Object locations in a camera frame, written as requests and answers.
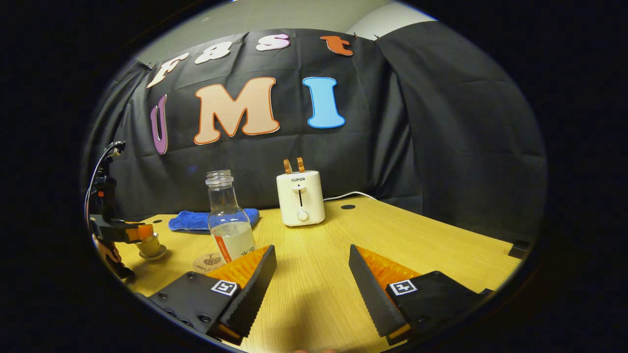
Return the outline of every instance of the toaster knob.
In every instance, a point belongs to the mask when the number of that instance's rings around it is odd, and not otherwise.
[[[300,210],[296,213],[296,218],[298,218],[302,222],[305,222],[306,220],[310,219],[310,214],[305,210]]]

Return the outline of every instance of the beige letter m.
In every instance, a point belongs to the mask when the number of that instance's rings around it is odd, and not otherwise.
[[[194,143],[212,143],[220,138],[220,131],[214,126],[214,116],[230,137],[236,134],[244,112],[244,134],[259,135],[277,131],[279,122],[273,119],[271,107],[271,87],[274,84],[275,79],[272,77],[251,79],[244,85],[236,100],[220,84],[199,89],[196,96],[200,99],[200,119]]]

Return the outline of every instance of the bottle neck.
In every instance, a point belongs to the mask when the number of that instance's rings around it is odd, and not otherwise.
[[[236,191],[231,183],[219,187],[209,187],[209,205],[212,212],[224,209],[239,208],[236,200]]]

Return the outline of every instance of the white cable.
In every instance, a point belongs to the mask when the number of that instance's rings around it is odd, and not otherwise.
[[[90,199],[90,194],[92,191],[92,185],[94,184],[94,179],[96,178],[96,173],[98,172],[98,168],[100,168],[100,164],[102,163],[102,161],[107,157],[107,154],[109,153],[109,151],[112,148],[118,147],[120,144],[122,144],[122,142],[120,141],[112,142],[111,144],[107,146],[107,148],[105,148],[105,151],[103,152],[102,156],[98,160],[98,163],[96,163],[94,173],[92,174],[92,179],[89,182],[89,185],[87,185],[87,194],[85,195],[85,207],[84,207],[85,215],[84,216],[85,216],[85,221],[87,222],[87,227],[89,228],[90,232],[93,232],[94,230],[92,229],[92,223],[89,221],[89,199]]]
[[[336,200],[336,199],[338,199],[338,198],[343,198],[343,197],[345,197],[345,196],[351,195],[352,193],[359,193],[360,195],[364,195],[364,196],[366,196],[366,197],[370,197],[370,198],[372,198],[373,200],[377,201],[377,199],[376,199],[376,198],[374,198],[373,196],[367,195],[367,194],[365,194],[365,193],[363,193],[363,192],[359,192],[359,191],[352,191],[352,192],[348,192],[348,193],[346,193],[346,194],[344,194],[344,195],[341,195],[341,196],[324,198],[324,199],[323,199],[323,201]]]

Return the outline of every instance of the grey wall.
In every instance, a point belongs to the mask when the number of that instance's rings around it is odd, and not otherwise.
[[[366,14],[346,33],[364,38],[376,39],[375,35],[383,36],[388,32],[409,24],[436,21],[436,19],[401,3],[391,3]]]
[[[192,46],[236,33],[270,28],[346,32],[391,0],[238,0],[208,8],[136,54],[144,63],[163,61]]]

